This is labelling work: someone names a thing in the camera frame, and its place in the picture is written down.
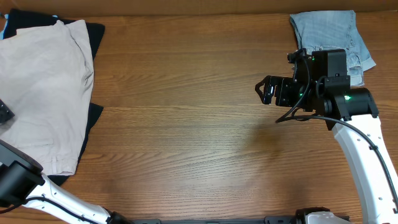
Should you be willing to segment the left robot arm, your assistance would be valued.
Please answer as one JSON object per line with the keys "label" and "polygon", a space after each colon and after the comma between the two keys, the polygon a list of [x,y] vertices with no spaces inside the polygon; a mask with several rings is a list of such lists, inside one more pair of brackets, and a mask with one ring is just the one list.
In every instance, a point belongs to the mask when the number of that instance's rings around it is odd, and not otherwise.
{"label": "left robot arm", "polygon": [[61,103],[1,103],[1,213],[23,206],[68,223],[130,222],[82,201],[48,178],[76,171],[89,104],[85,100],[69,110]]}

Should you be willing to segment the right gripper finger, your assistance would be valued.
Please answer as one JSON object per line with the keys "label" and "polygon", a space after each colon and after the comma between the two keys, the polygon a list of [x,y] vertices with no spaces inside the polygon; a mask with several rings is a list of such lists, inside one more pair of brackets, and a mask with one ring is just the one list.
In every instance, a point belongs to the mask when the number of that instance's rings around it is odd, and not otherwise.
{"label": "right gripper finger", "polygon": [[263,104],[269,105],[272,102],[272,97],[274,96],[273,92],[260,92],[260,99]]}
{"label": "right gripper finger", "polygon": [[266,76],[256,84],[255,91],[258,95],[273,95],[275,91],[275,80],[273,76]]}

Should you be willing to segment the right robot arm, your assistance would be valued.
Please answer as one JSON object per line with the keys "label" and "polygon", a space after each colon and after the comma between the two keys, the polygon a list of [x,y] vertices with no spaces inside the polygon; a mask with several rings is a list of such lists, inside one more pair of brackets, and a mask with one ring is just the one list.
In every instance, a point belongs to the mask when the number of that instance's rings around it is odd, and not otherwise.
{"label": "right robot arm", "polygon": [[384,143],[371,92],[352,88],[343,49],[288,54],[292,77],[266,76],[255,86],[265,105],[288,107],[278,123],[320,119],[341,146],[361,202],[363,222],[397,223],[397,173]]}

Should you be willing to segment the beige khaki shorts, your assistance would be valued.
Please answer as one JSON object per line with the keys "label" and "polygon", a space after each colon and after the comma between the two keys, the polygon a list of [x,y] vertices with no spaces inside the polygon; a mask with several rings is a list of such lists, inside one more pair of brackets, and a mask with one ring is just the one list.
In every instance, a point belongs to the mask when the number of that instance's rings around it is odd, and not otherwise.
{"label": "beige khaki shorts", "polygon": [[47,175],[73,175],[94,84],[86,22],[18,29],[1,41],[1,99],[15,116],[1,139]]}

